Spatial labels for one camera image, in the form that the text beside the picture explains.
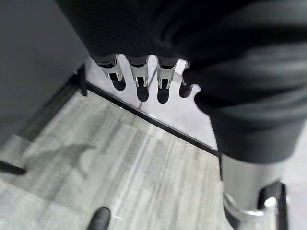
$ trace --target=black floor trim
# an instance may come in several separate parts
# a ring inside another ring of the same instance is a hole
[[[161,129],[163,129],[164,131],[173,134],[174,136],[183,139],[184,141],[195,145],[196,147],[205,150],[208,153],[211,153],[212,155],[216,156],[216,157],[220,157],[220,153],[213,149],[212,147],[210,147],[209,145],[206,145],[186,134],[181,133],[179,130],[176,130],[173,127],[170,127],[164,123],[162,123],[161,121],[158,121],[156,119],[154,119],[153,117],[150,117],[144,113],[142,113],[141,111],[137,110],[136,108],[133,108],[132,105],[127,104],[126,102],[122,101],[119,98],[116,98],[115,96],[112,96],[111,94],[103,91],[102,89],[98,88],[97,86],[91,84],[91,83],[87,83],[87,89],[105,99],[107,99],[108,101],[120,106],[121,108],[129,111],[130,113],[144,119],[145,121],[153,124],[154,126],[157,126]]]

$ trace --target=black fingertip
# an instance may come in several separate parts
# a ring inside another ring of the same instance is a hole
[[[123,91],[126,88],[126,81],[125,81],[124,76],[119,81],[113,81],[113,85],[115,89],[117,89],[118,91]]]
[[[136,88],[136,93],[137,93],[138,99],[141,102],[145,102],[145,101],[148,100],[149,93],[148,93],[148,88],[147,87],[143,87],[143,86],[137,87]]]
[[[192,93],[192,89],[193,89],[192,85],[189,85],[189,84],[184,85],[182,81],[180,88],[179,88],[179,96],[182,98],[189,97]]]
[[[161,104],[165,104],[168,101],[169,98],[169,89],[158,89],[158,102]]]

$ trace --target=dark gray fabric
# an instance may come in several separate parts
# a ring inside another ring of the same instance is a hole
[[[54,1],[0,1],[0,145],[87,56]]]
[[[112,53],[189,61],[184,79],[202,88],[195,101],[223,153],[257,163],[291,155],[307,116],[307,1],[58,3],[96,61]]]

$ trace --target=gray floor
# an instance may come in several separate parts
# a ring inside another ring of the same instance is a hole
[[[92,93],[34,142],[12,137],[1,159],[28,173],[1,174],[0,229],[84,230],[101,205],[111,230],[231,229],[216,157]]]

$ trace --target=black rubber tip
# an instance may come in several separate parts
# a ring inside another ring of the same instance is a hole
[[[19,168],[5,161],[0,161],[0,172],[13,175],[24,175],[26,173],[26,169]]]
[[[113,81],[113,85],[115,89],[117,89],[118,91],[123,91],[126,88],[126,81],[125,81],[124,76],[119,81]]]
[[[187,98],[191,95],[193,86],[192,85],[184,85],[183,82],[181,82],[180,88],[179,88],[179,96],[182,98]]]
[[[110,209],[107,207],[101,207],[94,213],[87,230],[107,230],[110,220]]]
[[[136,93],[138,95],[138,99],[141,102],[145,102],[145,101],[148,100],[149,93],[148,93],[148,88],[147,87],[143,87],[143,86],[136,87]]]
[[[169,89],[166,88],[158,88],[158,102],[161,104],[165,104],[169,98]]]

